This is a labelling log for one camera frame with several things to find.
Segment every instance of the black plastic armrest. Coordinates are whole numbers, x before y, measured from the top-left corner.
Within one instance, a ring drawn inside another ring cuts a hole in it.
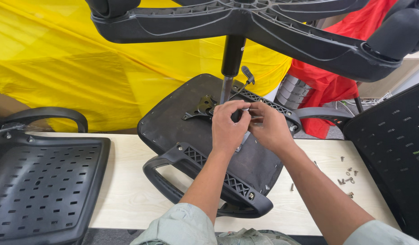
[[[300,119],[320,118],[333,122],[343,131],[344,125],[353,118],[352,114],[345,111],[339,111],[333,108],[307,107],[293,111]]]
[[[153,157],[144,166],[143,172],[149,181],[172,203],[178,203],[184,195],[178,188],[158,173],[156,168],[186,161],[191,167],[200,171],[207,157],[186,142],[178,143],[166,153]],[[235,196],[238,200],[249,206],[246,210],[218,209],[218,216],[230,216],[236,218],[258,218],[267,214],[273,203],[264,195],[256,191],[246,182],[240,180],[230,172],[226,172],[223,189]]]
[[[4,122],[18,122],[28,125],[34,121],[46,118],[68,118],[76,122],[78,132],[88,132],[88,122],[84,115],[72,109],[54,106],[32,108],[11,114],[4,119]]]

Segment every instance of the chair seat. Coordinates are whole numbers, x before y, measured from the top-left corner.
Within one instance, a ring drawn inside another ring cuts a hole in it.
[[[1,132],[0,244],[81,239],[98,197],[109,149],[108,138]]]

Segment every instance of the red fabric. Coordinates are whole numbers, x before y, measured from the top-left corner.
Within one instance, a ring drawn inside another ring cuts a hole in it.
[[[339,35],[367,40],[379,28],[385,14],[397,0],[370,0],[361,10],[348,14],[342,21],[326,28],[326,31]],[[313,87],[315,92],[304,107],[323,106],[325,103],[359,96],[354,80],[336,75],[310,64],[293,59],[290,75]],[[302,119],[305,132],[325,139],[329,126],[334,125],[322,119]]]

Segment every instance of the wooden table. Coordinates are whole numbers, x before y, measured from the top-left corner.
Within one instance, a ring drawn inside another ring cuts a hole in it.
[[[110,157],[102,188],[90,222],[91,228],[146,229],[150,222],[173,206],[146,178],[142,167],[156,154],[137,135],[31,132],[39,136],[108,137]],[[364,162],[350,141],[295,140],[311,160],[345,193],[353,192],[354,201],[369,214],[399,229]],[[348,178],[349,167],[359,171],[355,184],[339,185],[337,179]],[[172,166],[157,169],[166,179],[185,191],[192,179]],[[291,235],[321,235],[299,193],[290,191],[291,177],[283,168],[268,194],[274,208],[257,219],[219,217],[215,231],[238,231],[242,228],[272,229]]]

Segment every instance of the yellow fabric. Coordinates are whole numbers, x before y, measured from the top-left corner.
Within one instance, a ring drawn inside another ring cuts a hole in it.
[[[140,7],[176,7],[143,0]],[[0,93],[31,108],[60,106],[87,117],[89,131],[133,128],[153,106],[192,77],[220,73],[225,37],[115,44],[100,36],[84,0],[0,0]],[[256,77],[247,89],[273,90],[291,58],[247,40],[242,65]],[[240,72],[236,77],[245,81]],[[66,120],[56,131],[75,132]]]

